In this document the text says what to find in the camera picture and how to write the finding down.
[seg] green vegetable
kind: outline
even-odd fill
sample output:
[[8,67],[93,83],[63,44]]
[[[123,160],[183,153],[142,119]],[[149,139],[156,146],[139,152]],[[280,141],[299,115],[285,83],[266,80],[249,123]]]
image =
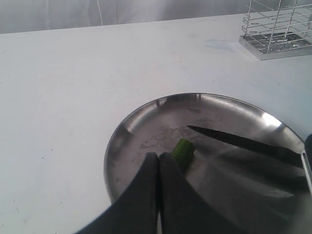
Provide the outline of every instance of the green vegetable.
[[180,139],[171,152],[181,171],[184,171],[194,157],[195,146],[186,139]]

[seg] metal plate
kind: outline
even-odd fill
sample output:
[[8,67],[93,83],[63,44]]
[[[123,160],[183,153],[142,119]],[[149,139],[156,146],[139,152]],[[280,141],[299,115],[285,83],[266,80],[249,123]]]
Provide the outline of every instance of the metal plate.
[[186,125],[297,153],[304,149],[288,126],[248,103],[210,94],[162,97],[128,115],[111,137],[104,175],[112,201],[130,184],[147,152],[170,152],[186,138],[196,148],[186,178],[213,208],[251,234],[310,233],[312,199],[303,170],[202,136]]

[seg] white tabletop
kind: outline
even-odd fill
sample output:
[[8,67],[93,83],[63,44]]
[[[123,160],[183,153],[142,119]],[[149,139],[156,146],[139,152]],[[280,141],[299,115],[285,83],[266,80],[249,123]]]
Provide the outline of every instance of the white tabletop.
[[110,201],[108,140],[161,96],[215,93],[312,133],[312,56],[259,61],[242,15],[0,35],[0,233],[71,234]]

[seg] wire basket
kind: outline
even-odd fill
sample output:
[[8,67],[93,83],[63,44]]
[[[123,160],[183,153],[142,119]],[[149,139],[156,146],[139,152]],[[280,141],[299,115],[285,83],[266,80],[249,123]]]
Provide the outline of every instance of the wire basket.
[[312,0],[251,0],[239,42],[260,60],[312,54]]

